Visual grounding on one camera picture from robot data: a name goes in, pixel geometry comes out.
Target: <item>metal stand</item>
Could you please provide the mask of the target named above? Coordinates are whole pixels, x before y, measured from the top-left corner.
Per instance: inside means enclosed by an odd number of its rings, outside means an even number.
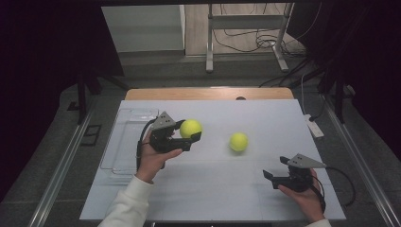
[[[86,94],[85,94],[85,85],[88,87],[89,92],[92,95],[100,95],[101,93],[101,85],[97,80],[97,77],[102,77],[109,82],[115,84],[116,86],[122,88],[124,91],[127,91],[131,88],[129,85],[121,82],[120,80],[109,76],[105,73],[102,73],[96,69],[87,69],[82,70],[78,73],[78,109],[79,109],[79,119],[78,124],[82,123],[82,120],[85,118],[86,111]]]
[[[280,29],[272,51],[281,71],[288,72],[288,67],[282,54],[281,42],[286,33],[292,5],[293,3],[288,3],[284,15],[213,15],[212,4],[209,4],[206,72],[213,72],[212,33],[214,29]]]

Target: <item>tabletop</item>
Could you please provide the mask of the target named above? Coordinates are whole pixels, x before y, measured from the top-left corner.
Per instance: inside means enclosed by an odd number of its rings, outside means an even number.
[[[198,119],[203,130],[191,151],[169,160],[153,180],[157,189],[149,198],[149,220],[303,219],[294,201],[274,190],[262,174],[263,168],[276,176],[288,174],[279,156],[302,153],[322,161],[298,101],[287,88],[229,87],[130,90],[119,107],[81,219],[104,218],[116,192],[128,184],[136,169],[132,148],[148,122],[138,114],[157,116],[161,111],[176,120]],[[249,137],[249,145],[240,154],[228,146],[236,131]],[[317,172],[324,186],[327,218],[345,219],[325,169]]]

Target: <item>wall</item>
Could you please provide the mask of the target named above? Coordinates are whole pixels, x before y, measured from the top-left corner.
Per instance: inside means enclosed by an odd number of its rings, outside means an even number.
[[[183,50],[183,7],[103,7],[117,52]]]

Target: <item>metal frame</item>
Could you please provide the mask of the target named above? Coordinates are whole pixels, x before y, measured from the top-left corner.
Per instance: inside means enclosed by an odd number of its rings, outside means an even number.
[[[340,120],[336,116],[336,113],[333,111],[332,101],[330,100],[330,98],[325,98],[324,96],[322,96],[322,99],[325,99],[328,102],[328,105],[324,105],[324,107],[328,112],[334,126],[336,127],[337,132],[339,133],[342,143],[348,150],[348,153],[350,154],[350,157],[353,160],[353,163],[355,164],[359,175],[361,176],[362,180],[365,182],[367,189],[371,193],[371,196],[375,201],[378,211],[380,212],[383,219],[386,221],[387,226],[401,226],[400,220],[398,219],[397,214],[395,214],[392,204],[386,196],[383,188],[375,179],[375,176],[369,168],[368,164],[365,162],[363,155],[357,147],[357,144],[354,142],[350,132],[347,130],[346,126],[340,122]]]
[[[90,104],[90,109],[88,114],[86,114],[83,119],[82,124],[78,125],[74,135],[68,144],[65,153],[62,155],[59,164],[57,165],[52,178],[50,179],[47,188],[42,195],[41,200],[39,201],[38,206],[36,207],[35,212],[32,215],[32,218],[27,226],[36,227],[36,226],[44,226],[47,217],[50,213],[50,210],[53,206],[54,201],[56,200],[57,195],[59,194],[62,183],[64,182],[64,178],[67,175],[68,169],[74,160],[74,156],[79,147],[80,140],[82,139],[83,134],[85,133],[85,129],[88,126],[92,114],[94,112],[94,108],[96,105],[96,98]]]
[[[206,50],[206,72],[213,72],[213,38],[214,29],[280,29],[277,41],[271,48],[282,72],[288,72],[283,58],[281,42],[286,33],[289,15],[293,3],[288,3],[284,15],[213,15],[212,4],[209,4],[208,33]]]

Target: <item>clear container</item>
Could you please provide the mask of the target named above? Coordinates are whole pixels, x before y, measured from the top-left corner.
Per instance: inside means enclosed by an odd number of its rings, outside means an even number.
[[[158,109],[120,109],[104,151],[100,168],[112,178],[131,178],[136,171],[136,146],[146,124]]]

